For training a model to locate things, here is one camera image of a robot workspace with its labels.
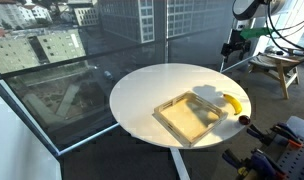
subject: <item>gray floor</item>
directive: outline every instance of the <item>gray floor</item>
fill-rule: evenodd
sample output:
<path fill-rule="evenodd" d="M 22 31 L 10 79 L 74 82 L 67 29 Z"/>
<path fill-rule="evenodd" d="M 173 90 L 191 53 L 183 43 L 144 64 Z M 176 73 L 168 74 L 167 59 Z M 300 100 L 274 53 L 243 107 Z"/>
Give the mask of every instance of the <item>gray floor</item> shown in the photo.
<path fill-rule="evenodd" d="M 283 100 L 279 84 L 263 74 L 251 73 L 241 81 L 251 99 L 252 123 L 268 129 L 290 116 L 304 119 L 304 64 L 299 73 L 300 84 L 289 87 L 289 100 Z M 220 145 L 184 150 L 181 155 L 191 179 L 234 179 L 236 170 L 221 158 L 222 152 L 230 148 L 239 158 L 246 158 L 255 147 L 261 143 L 244 129 Z M 134 139 L 120 127 L 64 155 L 61 166 L 64 180 L 179 179 L 168 149 Z"/>

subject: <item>cable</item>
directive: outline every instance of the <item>cable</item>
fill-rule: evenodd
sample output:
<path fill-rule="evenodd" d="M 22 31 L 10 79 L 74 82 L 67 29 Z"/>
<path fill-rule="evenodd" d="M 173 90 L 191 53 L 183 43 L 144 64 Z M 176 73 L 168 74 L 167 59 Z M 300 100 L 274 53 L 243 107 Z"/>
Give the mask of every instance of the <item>cable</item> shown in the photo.
<path fill-rule="evenodd" d="M 283 39 L 284 41 L 288 42 L 289 44 L 293 45 L 294 47 L 298 48 L 299 50 L 302 50 L 304 51 L 304 47 L 301 47 L 301 46 L 298 46 L 294 43 L 292 43 L 291 41 L 287 40 L 284 36 L 282 36 L 278 30 L 274 27 L 273 25 L 273 22 L 272 22 L 272 18 L 271 18 L 271 2 L 268 1 L 268 4 L 267 4 L 267 13 L 266 13 L 266 23 L 267 23 L 267 29 L 268 29 L 268 32 L 269 32 L 269 35 L 273 41 L 273 43 L 278 47 L 280 48 L 281 50 L 289 53 L 289 54 L 293 54 L 293 55 L 296 55 L 296 56 L 304 56 L 304 54 L 297 54 L 297 53 L 291 53 L 289 52 L 288 50 L 285 50 L 284 48 L 282 48 L 276 41 L 275 41 L 275 38 L 272 36 L 272 32 L 270 31 L 270 28 L 269 28 L 269 23 L 268 21 L 270 21 L 270 24 L 271 24 L 271 27 L 273 29 L 273 32 L 275 32 L 281 39 Z"/>

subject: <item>table top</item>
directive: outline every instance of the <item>table top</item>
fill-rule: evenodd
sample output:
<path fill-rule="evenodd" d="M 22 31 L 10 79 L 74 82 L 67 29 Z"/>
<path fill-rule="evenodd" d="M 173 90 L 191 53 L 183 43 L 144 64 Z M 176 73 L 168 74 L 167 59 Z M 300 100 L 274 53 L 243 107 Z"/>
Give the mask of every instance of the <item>table top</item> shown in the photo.
<path fill-rule="evenodd" d="M 188 148 L 168 132 L 153 116 L 154 108 L 187 91 L 227 111 L 221 124 L 192 148 L 204 148 L 227 140 L 244 126 L 223 93 L 237 98 L 243 107 L 240 115 L 251 114 L 251 103 L 244 90 L 229 77 L 208 68 L 188 64 L 158 64 L 133 71 L 123 77 L 110 95 L 110 108 L 116 121 L 133 137 L 148 143 Z"/>

